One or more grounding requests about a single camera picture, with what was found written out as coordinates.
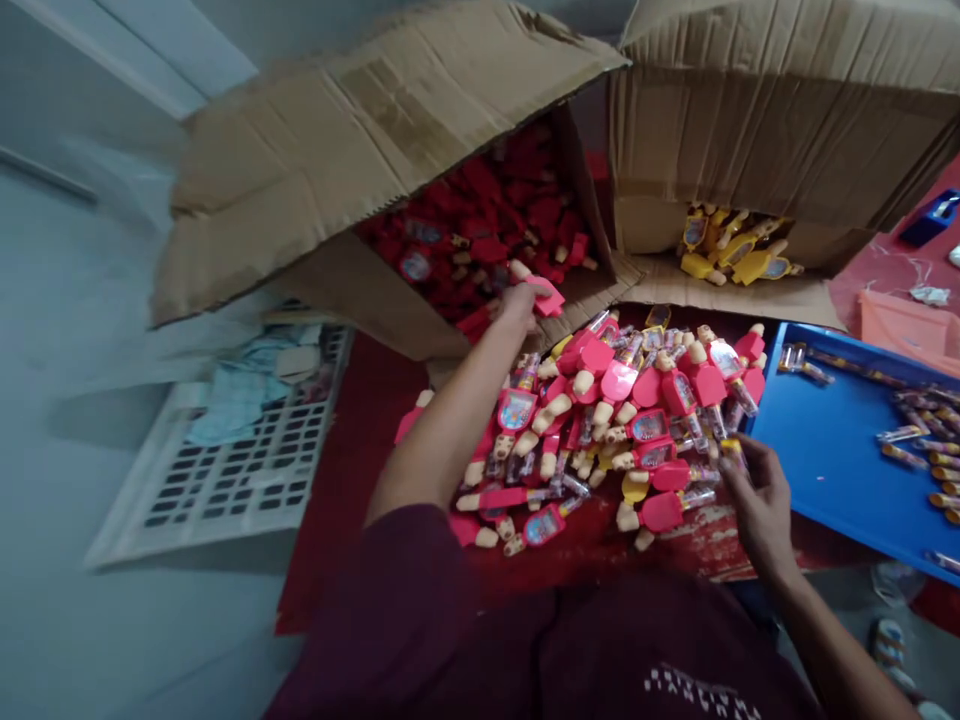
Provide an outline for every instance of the plastic crate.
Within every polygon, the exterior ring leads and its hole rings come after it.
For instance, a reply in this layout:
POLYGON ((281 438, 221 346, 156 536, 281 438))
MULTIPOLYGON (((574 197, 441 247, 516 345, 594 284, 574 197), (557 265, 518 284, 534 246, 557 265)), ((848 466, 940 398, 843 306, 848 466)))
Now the plastic crate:
POLYGON ((353 342, 351 329, 323 332, 336 366, 329 396, 308 402, 302 387, 292 388, 265 409, 253 439, 188 444, 187 429, 203 413, 209 385, 173 385, 85 565, 299 527, 353 342))

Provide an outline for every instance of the blue plastic tray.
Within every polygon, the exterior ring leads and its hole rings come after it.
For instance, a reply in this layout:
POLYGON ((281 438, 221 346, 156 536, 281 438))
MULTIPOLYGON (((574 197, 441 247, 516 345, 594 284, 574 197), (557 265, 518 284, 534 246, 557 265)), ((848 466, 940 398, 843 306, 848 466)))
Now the blue plastic tray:
POLYGON ((924 559, 928 549, 960 559, 960 527, 948 523, 927 499, 941 491, 940 484, 929 472, 886 458, 874 438, 906 424, 890 402, 893 390, 815 361, 836 377, 833 385, 820 387, 803 375, 778 373, 781 347, 795 342, 917 386, 936 382, 960 390, 960 382, 843 335, 781 323, 768 350, 760 415, 747 425, 750 435, 780 455, 794 510, 960 587, 960 576, 924 559))

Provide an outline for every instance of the cloth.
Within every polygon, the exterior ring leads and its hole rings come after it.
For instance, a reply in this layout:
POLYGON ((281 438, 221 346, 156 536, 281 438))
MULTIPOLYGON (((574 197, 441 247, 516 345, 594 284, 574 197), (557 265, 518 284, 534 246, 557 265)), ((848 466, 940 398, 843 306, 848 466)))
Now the cloth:
POLYGON ((300 328, 283 328, 261 335, 247 343, 239 357, 217 363, 207 411, 190 425, 187 442, 216 447, 253 438, 263 406, 290 393, 274 369, 280 351, 297 347, 302 333, 300 328))
POLYGON ((443 512, 368 528, 266 716, 822 717, 723 588, 634 575, 477 615, 443 512))

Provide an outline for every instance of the sleeve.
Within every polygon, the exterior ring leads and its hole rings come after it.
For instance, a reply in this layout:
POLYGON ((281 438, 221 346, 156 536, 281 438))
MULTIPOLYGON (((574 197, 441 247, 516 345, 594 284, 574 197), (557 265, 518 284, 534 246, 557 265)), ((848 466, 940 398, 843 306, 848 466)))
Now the sleeve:
POLYGON ((399 508, 361 536, 324 593, 297 666, 265 717, 384 717, 456 651, 476 617, 446 514, 399 508))

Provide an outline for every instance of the cardboard box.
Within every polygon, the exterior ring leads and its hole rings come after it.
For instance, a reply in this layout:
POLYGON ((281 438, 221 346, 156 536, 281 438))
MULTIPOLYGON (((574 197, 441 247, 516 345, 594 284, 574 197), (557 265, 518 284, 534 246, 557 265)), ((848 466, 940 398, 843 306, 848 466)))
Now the cardboard box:
POLYGON ((522 6, 445 3, 392 18, 347 54, 227 93, 190 123, 154 323, 277 280, 413 359, 466 354, 466 338, 350 228, 548 111, 602 265, 563 284, 566 313, 543 323, 542 342, 559 339, 639 278, 610 255, 563 103, 625 64, 610 46, 522 6))
POLYGON ((714 288, 643 258, 630 290, 839 326, 823 278, 889 231, 960 150, 960 9, 946 0, 642 0, 613 76, 617 249, 672 250, 692 200, 797 219, 809 276, 714 288))

